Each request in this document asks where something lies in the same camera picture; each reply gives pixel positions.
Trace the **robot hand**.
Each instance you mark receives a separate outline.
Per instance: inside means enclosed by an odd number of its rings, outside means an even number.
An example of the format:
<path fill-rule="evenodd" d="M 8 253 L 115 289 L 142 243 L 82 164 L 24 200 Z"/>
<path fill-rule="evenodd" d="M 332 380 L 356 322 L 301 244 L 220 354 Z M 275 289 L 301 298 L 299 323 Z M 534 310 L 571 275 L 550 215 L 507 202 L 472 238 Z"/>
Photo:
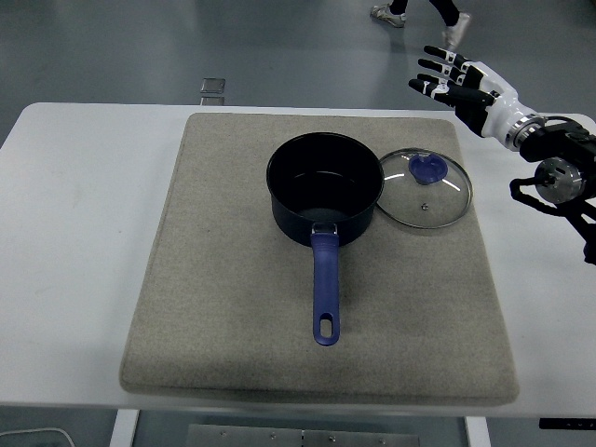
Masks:
<path fill-rule="evenodd" d="M 507 145 L 514 125 L 537 112 L 519 101 L 517 90 L 480 61 L 442 47 L 425 46 L 425 69 L 408 82 L 414 91 L 454 109 L 474 134 Z"/>

